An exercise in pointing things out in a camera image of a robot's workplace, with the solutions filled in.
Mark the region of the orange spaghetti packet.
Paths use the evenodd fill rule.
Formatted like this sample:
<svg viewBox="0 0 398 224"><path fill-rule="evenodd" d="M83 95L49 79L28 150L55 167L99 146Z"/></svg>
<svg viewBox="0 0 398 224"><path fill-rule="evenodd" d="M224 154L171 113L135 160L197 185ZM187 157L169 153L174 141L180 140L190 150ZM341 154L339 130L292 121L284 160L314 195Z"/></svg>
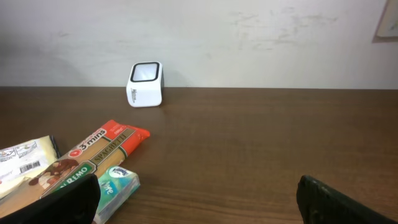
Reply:
<svg viewBox="0 0 398 224"><path fill-rule="evenodd" d="M24 208L88 174L101 177L150 136L146 129L109 120L35 177L1 200L1 217Z"/></svg>

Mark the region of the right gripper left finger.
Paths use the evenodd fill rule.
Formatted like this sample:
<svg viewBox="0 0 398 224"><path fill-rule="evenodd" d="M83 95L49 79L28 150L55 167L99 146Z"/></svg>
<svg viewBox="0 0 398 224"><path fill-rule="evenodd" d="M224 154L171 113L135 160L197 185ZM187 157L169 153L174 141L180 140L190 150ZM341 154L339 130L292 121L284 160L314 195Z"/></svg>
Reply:
<svg viewBox="0 0 398 224"><path fill-rule="evenodd" d="M101 191L98 178L88 174L74 183L1 218L1 224L91 224Z"/></svg>

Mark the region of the green tissue pack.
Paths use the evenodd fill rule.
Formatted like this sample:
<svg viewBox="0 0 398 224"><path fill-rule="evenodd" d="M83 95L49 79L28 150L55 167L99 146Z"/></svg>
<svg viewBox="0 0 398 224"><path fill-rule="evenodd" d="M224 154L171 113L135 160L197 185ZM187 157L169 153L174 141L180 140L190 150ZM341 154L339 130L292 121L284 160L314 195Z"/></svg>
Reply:
<svg viewBox="0 0 398 224"><path fill-rule="evenodd" d="M140 187L139 176L120 166L110 167L98 179L101 197L93 223L106 223L114 212Z"/></svg>

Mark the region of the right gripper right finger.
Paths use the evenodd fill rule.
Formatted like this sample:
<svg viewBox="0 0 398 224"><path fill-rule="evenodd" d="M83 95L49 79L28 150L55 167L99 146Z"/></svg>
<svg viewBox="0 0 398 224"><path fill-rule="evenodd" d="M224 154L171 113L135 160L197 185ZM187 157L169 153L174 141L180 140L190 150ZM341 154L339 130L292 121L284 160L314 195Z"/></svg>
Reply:
<svg viewBox="0 0 398 224"><path fill-rule="evenodd" d="M309 175L300 178L296 199L304 224L397 224Z"/></svg>

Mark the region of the cream snack bag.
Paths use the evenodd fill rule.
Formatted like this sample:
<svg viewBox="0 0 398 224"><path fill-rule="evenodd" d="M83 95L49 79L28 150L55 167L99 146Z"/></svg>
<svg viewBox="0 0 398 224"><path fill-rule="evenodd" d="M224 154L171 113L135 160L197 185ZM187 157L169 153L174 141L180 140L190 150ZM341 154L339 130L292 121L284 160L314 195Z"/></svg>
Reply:
<svg viewBox="0 0 398 224"><path fill-rule="evenodd" d="M1 198L40 174L58 158L60 151L53 136L1 149Z"/></svg>

